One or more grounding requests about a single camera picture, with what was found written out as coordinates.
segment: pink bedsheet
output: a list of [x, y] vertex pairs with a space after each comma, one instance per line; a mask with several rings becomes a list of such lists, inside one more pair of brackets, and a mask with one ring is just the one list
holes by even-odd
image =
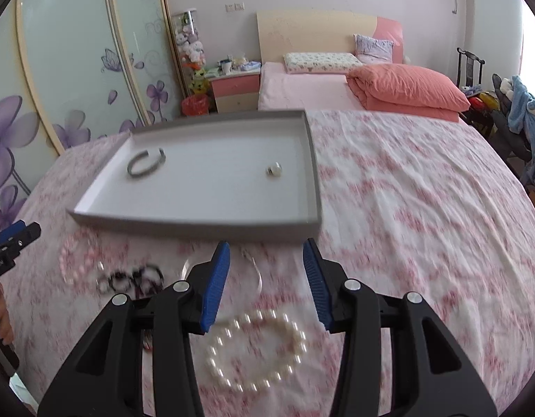
[[[535, 210], [491, 147], [465, 124], [370, 112], [308, 112], [323, 207], [319, 249], [376, 292], [420, 292], [466, 351], [499, 412], [535, 369]], [[41, 239], [2, 282], [21, 358], [19, 374], [37, 400], [110, 297], [88, 281], [67, 286], [58, 257], [77, 230], [65, 207], [95, 175], [117, 136], [67, 150], [34, 189], [19, 217], [41, 224]], [[193, 251], [214, 244], [100, 231], [108, 269], [143, 262], [180, 278]], [[257, 395], [214, 387], [204, 373], [208, 337], [191, 339], [206, 416], [323, 417], [329, 414], [342, 337], [318, 322], [301, 246], [249, 245], [264, 288], [250, 308], [275, 308], [298, 321], [308, 352], [296, 375]], [[254, 289], [246, 277], [237, 282]], [[242, 312], [226, 292], [220, 312]], [[273, 335], [239, 339], [226, 374], [250, 378], [285, 354]], [[389, 339], [382, 345], [381, 411], [390, 407]], [[144, 410], [153, 412], [151, 358], [144, 355]]]
[[345, 75], [287, 74], [282, 63], [262, 67], [258, 109], [364, 109]]

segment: headboard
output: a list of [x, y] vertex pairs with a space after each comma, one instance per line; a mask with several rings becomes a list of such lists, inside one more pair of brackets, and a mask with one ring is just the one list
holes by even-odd
[[395, 42], [393, 62], [403, 62], [403, 28], [399, 22], [349, 11], [258, 11], [262, 62], [280, 63], [293, 51], [354, 53], [354, 34]]

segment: blue clothing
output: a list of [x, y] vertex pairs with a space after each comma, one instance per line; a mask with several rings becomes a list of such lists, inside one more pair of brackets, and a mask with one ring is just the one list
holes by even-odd
[[535, 100], [535, 97], [528, 92], [519, 76], [513, 77], [513, 91], [513, 105], [507, 118], [509, 130], [518, 134], [524, 128], [532, 149], [532, 160], [526, 165], [520, 181], [523, 185], [535, 185], [535, 115], [528, 111], [528, 102]]

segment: pink drawer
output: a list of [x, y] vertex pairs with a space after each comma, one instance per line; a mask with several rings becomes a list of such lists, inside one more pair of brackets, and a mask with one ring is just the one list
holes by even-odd
[[236, 94], [249, 94], [260, 91], [260, 76], [235, 76], [211, 82], [215, 97], [235, 96]]

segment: purple flower decal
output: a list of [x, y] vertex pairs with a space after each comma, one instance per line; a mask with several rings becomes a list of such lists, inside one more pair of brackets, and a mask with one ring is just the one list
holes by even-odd
[[[154, 124], [155, 123], [155, 116], [153, 115], [153, 113], [151, 111], [147, 111], [147, 113], [148, 113], [148, 117], [149, 117], [151, 123]], [[126, 121], [124, 121], [121, 124], [121, 128], [119, 129], [119, 133], [129, 132], [134, 127], [138, 128], [138, 127], [141, 127], [141, 126], [144, 126], [144, 125], [141, 123], [139, 118], [136, 121], [136, 124], [134, 124], [134, 122], [132, 122], [130, 119], [127, 119]]]
[[21, 96], [9, 96], [0, 100], [0, 187], [14, 170], [11, 148], [29, 145], [38, 132], [37, 113], [27, 113], [16, 119], [21, 105]]
[[118, 94], [117, 91], [115, 91], [114, 89], [111, 89], [111, 90], [109, 91], [109, 97], [108, 97], [108, 99], [107, 99], [107, 103], [108, 103], [109, 105], [111, 105], [111, 104], [115, 101], [116, 96], [118, 96], [118, 95], [119, 95], [119, 94]]
[[152, 100], [151, 104], [149, 105], [150, 109], [152, 111], [159, 111], [161, 117], [163, 117], [163, 114], [161, 113], [161, 102], [167, 103], [169, 98], [169, 94], [167, 91], [163, 90], [164, 88], [165, 83], [163, 83], [161, 80], [158, 80], [155, 86], [149, 84], [146, 89], [147, 96]]
[[[130, 53], [128, 55], [128, 59], [130, 60], [131, 64], [134, 64], [134, 54]], [[105, 49], [105, 55], [101, 57], [101, 61], [103, 62], [103, 68], [101, 69], [102, 72], [104, 72], [105, 69], [111, 72], [123, 71], [119, 55], [116, 54], [116, 52], [109, 50], [108, 48]], [[136, 64], [134, 64], [134, 67], [136, 67], [137, 69], [143, 69], [144, 62], [138, 61]]]
[[1, 190], [0, 194], [0, 231], [6, 229], [15, 220], [26, 199], [20, 199], [18, 202], [18, 187], [8, 185]]
[[89, 128], [80, 128], [86, 115], [83, 111], [74, 109], [64, 120], [64, 128], [59, 124], [53, 124], [53, 128], [59, 137], [59, 140], [65, 149], [79, 146], [90, 140], [91, 133]]

